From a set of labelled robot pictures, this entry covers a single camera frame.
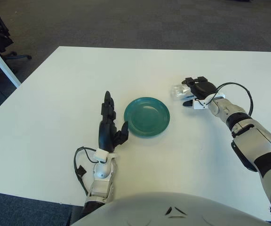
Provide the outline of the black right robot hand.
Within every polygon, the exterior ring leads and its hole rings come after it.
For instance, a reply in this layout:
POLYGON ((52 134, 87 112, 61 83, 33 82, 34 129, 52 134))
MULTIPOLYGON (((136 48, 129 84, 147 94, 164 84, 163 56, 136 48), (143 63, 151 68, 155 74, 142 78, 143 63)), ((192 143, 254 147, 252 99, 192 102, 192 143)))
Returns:
POLYGON ((191 77, 185 78, 182 84, 190 89, 190 94, 186 95, 183 106, 192 107, 195 110, 206 109, 211 100, 209 96, 215 94, 217 90, 216 86, 203 76, 195 79, 191 77))

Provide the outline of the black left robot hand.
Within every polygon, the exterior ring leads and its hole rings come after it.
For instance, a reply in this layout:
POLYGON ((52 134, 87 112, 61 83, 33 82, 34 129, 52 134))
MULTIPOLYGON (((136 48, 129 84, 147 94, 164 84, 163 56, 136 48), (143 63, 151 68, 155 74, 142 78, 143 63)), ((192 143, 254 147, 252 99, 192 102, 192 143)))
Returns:
POLYGON ((99 124, 98 146, 109 153, 113 153, 116 146, 128 140, 128 122, 125 121, 121 130, 117 130, 114 100, 109 91, 106 91, 101 108, 102 120, 99 124))

